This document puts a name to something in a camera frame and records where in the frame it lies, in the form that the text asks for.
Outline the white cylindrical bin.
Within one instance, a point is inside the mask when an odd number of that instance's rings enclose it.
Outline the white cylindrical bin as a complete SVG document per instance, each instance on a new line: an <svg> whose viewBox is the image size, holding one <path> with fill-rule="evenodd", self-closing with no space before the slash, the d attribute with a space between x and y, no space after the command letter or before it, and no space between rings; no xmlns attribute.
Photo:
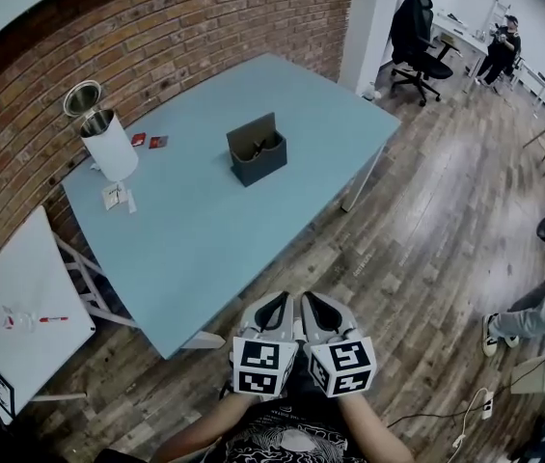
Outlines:
<svg viewBox="0 0 545 463"><path fill-rule="evenodd" d="M136 170L138 155L113 110L89 112L80 127L80 136L108 180L122 181Z"/></svg>

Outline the white paper packet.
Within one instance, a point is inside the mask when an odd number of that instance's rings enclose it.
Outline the white paper packet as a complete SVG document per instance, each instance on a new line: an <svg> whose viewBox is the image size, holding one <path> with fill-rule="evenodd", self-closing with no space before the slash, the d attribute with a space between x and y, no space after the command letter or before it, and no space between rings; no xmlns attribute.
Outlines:
<svg viewBox="0 0 545 463"><path fill-rule="evenodd" d="M103 204L106 210L110 210L124 202L124 187L121 182L112 183L101 191Z"/></svg>

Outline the white folding table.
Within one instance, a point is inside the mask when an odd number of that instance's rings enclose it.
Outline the white folding table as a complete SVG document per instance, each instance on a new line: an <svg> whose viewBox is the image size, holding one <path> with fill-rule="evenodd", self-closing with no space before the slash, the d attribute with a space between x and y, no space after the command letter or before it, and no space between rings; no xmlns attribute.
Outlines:
<svg viewBox="0 0 545 463"><path fill-rule="evenodd" d="M0 251L0 305L36 317L32 333L0 328L0 373L14 387L15 416L93 335L95 325L68 274L43 207L37 207ZM68 321L39 323L43 316Z"/></svg>

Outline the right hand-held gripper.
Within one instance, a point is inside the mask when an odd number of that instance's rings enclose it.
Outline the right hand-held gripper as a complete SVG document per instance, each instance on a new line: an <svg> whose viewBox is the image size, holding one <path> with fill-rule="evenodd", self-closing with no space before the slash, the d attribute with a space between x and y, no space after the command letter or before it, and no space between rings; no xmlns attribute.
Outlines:
<svg viewBox="0 0 545 463"><path fill-rule="evenodd" d="M354 328L354 315L342 302L322 293L304 292L300 299L303 329L308 342L323 342L324 334L344 334ZM307 343L308 373L328 397L367 391L376 373L370 337L352 330L346 339Z"/></svg>

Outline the white table leg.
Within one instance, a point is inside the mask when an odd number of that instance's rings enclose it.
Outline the white table leg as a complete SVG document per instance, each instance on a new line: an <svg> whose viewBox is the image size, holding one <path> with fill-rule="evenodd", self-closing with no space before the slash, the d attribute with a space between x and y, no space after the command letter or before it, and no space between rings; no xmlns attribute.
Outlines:
<svg viewBox="0 0 545 463"><path fill-rule="evenodd" d="M370 177L377 161L383 152L383 148L380 148L376 154L374 154L368 162L363 166L363 168L357 173L353 178L353 181L349 185L349 189L342 200L341 209L348 213L352 210L354 205L360 198L360 195Z"/></svg>
<svg viewBox="0 0 545 463"><path fill-rule="evenodd" d="M226 340L220 335L209 333L207 331L197 332L191 339L189 339L180 348L184 350L196 350L196 349L219 349L224 346Z"/></svg>

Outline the person's right forearm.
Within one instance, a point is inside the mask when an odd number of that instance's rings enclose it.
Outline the person's right forearm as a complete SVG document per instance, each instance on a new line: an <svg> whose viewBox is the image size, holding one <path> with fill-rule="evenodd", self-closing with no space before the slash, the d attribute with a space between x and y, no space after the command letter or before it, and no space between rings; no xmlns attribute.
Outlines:
<svg viewBox="0 0 545 463"><path fill-rule="evenodd" d="M362 394L337 398L342 417L369 463L415 463L411 451L387 428Z"/></svg>

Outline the black printed shirt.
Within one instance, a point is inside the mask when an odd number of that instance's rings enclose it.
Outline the black printed shirt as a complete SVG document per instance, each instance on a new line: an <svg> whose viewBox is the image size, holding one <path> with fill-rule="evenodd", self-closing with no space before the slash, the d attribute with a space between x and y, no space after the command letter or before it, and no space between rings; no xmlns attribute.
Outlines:
<svg viewBox="0 0 545 463"><path fill-rule="evenodd" d="M258 403L207 463L368 463L338 405L315 395Z"/></svg>

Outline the white desk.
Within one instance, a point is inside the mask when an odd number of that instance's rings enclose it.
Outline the white desk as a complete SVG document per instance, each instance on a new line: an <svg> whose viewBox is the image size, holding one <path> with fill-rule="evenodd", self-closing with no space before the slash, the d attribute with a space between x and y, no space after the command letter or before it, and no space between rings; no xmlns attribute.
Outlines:
<svg viewBox="0 0 545 463"><path fill-rule="evenodd" d="M483 60L487 56L487 44L472 35L464 24L440 13L437 13L433 18L432 30L437 37L448 37L454 48L457 48L458 44L462 44L473 50L477 57L474 59L469 72L469 85L472 85Z"/></svg>

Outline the round steel bin lid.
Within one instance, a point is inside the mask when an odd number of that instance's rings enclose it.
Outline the round steel bin lid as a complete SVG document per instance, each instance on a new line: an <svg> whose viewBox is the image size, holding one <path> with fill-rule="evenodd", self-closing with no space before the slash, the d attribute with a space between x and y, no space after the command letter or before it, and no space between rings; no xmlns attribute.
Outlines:
<svg viewBox="0 0 545 463"><path fill-rule="evenodd" d="M80 117L95 108L100 101L102 87L94 80L85 80L66 94L63 101L63 111L69 117Z"/></svg>

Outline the white box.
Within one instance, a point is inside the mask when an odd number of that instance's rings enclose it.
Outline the white box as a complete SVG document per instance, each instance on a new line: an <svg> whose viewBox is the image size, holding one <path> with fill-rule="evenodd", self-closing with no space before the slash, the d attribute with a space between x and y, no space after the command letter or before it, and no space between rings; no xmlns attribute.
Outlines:
<svg viewBox="0 0 545 463"><path fill-rule="evenodd" d="M515 366L509 389L514 395L545 395L545 355Z"/></svg>

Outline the black-framed printed card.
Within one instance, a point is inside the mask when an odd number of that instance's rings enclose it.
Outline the black-framed printed card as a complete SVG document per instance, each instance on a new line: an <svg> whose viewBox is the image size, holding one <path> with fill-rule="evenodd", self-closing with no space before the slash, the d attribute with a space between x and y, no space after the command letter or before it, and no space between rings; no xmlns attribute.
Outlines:
<svg viewBox="0 0 545 463"><path fill-rule="evenodd" d="M0 408L11 418L15 416L14 387L0 373Z"/></svg>

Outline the dark grey box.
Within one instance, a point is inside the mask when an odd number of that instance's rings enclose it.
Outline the dark grey box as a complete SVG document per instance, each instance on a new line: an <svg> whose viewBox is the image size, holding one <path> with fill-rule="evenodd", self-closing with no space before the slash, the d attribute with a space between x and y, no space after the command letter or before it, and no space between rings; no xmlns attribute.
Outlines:
<svg viewBox="0 0 545 463"><path fill-rule="evenodd" d="M261 155L253 159L254 142L266 139ZM227 134L232 172L248 187L287 163L286 138L277 130L274 113L241 125Z"/></svg>

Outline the clear plastic wrapper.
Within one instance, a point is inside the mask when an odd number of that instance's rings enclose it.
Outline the clear plastic wrapper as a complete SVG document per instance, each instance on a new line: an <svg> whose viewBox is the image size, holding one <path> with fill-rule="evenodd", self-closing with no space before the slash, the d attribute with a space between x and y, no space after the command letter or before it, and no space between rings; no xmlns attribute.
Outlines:
<svg viewBox="0 0 545 463"><path fill-rule="evenodd" d="M7 331L32 333L36 327L36 317L32 313L17 308L0 305L0 328Z"/></svg>

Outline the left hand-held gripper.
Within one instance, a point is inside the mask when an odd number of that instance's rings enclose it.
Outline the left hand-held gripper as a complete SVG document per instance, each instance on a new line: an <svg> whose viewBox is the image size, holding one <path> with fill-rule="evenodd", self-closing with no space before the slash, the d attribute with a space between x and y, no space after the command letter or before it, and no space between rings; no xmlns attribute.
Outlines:
<svg viewBox="0 0 545 463"><path fill-rule="evenodd" d="M248 308L246 317L259 331L274 330L275 340L233 338L233 391L263 400L278 398L298 351L293 341L294 300L287 291L268 293Z"/></svg>

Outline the person's left forearm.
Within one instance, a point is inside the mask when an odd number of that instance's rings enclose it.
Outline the person's left forearm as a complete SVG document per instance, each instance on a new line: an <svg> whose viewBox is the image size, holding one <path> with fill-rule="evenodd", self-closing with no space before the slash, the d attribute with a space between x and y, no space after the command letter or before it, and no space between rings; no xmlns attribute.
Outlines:
<svg viewBox="0 0 545 463"><path fill-rule="evenodd" d="M150 463L170 463L205 449L235 427L258 402L254 395L229 394L207 414L169 437L153 454Z"/></svg>

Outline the black office chair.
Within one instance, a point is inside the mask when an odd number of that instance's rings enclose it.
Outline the black office chair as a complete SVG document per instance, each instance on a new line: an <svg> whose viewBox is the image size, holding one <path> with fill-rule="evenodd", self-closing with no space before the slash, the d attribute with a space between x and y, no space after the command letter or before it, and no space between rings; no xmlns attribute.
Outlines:
<svg viewBox="0 0 545 463"><path fill-rule="evenodd" d="M443 50L435 57L429 53L434 48L431 42L431 27L433 24L433 4L431 0L403 0L396 10L390 39L393 46L392 62L396 65L405 64L413 72L392 68L391 76L402 76L391 85L391 92L397 86L413 85L420 93L420 106L427 103L425 90L435 94L435 100L441 101L441 94L427 83L429 79L446 80L453 76L452 69L443 62L443 58L452 48L444 44Z"/></svg>

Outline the white folding table frame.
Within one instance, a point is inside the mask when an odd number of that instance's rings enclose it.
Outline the white folding table frame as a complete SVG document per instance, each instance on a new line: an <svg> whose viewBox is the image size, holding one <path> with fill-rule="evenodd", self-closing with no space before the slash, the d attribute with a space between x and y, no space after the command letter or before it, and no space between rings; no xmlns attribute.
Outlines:
<svg viewBox="0 0 545 463"><path fill-rule="evenodd" d="M59 250L69 255L69 260L65 262L65 268L68 272L79 274L85 283L87 291L80 293L79 296L88 314L122 326L138 329L138 325L133 319L113 313L104 300L93 280L94 276L105 278L100 266L67 244L57 233L53 233L53 235Z"/></svg>

